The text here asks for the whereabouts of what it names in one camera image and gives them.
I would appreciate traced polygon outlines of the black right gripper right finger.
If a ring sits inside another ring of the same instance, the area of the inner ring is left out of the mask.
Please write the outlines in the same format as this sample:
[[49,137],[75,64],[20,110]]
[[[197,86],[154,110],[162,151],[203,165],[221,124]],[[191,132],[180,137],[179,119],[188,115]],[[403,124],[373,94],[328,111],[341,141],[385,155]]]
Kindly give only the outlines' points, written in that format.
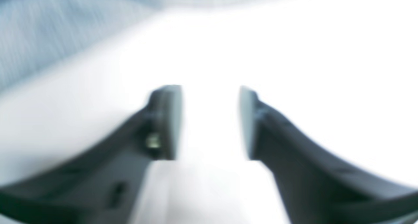
[[272,173],[292,224],[417,223],[417,189],[320,147],[248,87],[239,107],[247,156]]

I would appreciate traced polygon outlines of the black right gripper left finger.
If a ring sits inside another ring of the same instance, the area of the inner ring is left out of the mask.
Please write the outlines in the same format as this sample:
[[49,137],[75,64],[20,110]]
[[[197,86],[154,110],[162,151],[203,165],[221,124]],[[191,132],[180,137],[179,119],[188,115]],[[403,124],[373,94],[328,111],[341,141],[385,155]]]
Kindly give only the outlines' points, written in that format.
[[107,138],[40,175],[1,188],[1,214],[24,224],[127,224],[147,167],[175,160],[182,88],[154,90]]

